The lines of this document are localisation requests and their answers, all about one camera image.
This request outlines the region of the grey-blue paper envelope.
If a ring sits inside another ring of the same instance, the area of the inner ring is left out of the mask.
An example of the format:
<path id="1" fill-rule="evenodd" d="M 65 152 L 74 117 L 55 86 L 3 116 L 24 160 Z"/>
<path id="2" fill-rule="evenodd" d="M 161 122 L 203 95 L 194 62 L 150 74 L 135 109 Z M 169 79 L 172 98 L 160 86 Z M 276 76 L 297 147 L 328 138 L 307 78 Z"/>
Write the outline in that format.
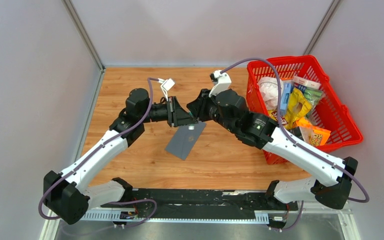
<path id="1" fill-rule="evenodd" d="M 165 147 L 165 151 L 185 161 L 206 127 L 205 122 L 199 121 L 194 130 L 188 126 L 180 126 Z"/>

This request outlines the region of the green white glue stick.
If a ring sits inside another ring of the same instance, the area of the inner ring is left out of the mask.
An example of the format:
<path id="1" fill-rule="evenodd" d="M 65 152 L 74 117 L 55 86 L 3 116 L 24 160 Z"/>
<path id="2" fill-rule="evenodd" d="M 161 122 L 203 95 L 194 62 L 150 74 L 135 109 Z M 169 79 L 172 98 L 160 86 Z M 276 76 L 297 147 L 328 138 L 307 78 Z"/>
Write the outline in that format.
<path id="1" fill-rule="evenodd" d="M 190 130 L 190 131 L 193 131 L 194 129 L 195 129 L 195 124 L 190 124 L 189 126 L 188 126 L 188 129 Z"/>

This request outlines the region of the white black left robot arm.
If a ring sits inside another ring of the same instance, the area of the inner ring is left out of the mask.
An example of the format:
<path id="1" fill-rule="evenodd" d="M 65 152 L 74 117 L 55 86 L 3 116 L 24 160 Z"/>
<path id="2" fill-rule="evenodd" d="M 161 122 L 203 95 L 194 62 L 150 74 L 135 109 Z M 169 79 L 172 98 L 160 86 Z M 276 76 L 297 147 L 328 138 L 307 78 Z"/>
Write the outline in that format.
<path id="1" fill-rule="evenodd" d="M 125 108 L 101 139 L 80 159 L 60 172 L 51 170 L 43 178 L 40 206 L 46 206 L 69 225 L 77 223 L 92 208 L 115 202 L 128 207 L 133 194 L 121 178 L 90 187 L 92 179 L 117 155 L 129 148 L 145 131 L 144 124 L 166 121 L 170 127 L 197 123 L 184 110 L 175 96 L 160 103 L 152 102 L 153 94 L 135 88 L 125 101 Z"/>

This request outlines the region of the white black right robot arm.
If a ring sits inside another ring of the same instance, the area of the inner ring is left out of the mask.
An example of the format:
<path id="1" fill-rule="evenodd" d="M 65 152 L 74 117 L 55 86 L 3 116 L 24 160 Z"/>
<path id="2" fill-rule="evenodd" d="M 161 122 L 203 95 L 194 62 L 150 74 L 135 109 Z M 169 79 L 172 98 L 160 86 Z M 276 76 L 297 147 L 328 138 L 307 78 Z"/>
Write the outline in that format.
<path id="1" fill-rule="evenodd" d="M 341 210 L 349 200 L 358 166 L 356 159 L 332 156 L 283 131 L 274 119 L 250 111 L 245 98 L 232 89 L 215 96 L 202 89 L 186 107 L 199 121 L 212 120 L 243 144 L 278 155 L 311 175 L 294 181 L 273 180 L 265 195 L 269 208 L 276 210 L 295 201 L 317 201 Z"/>

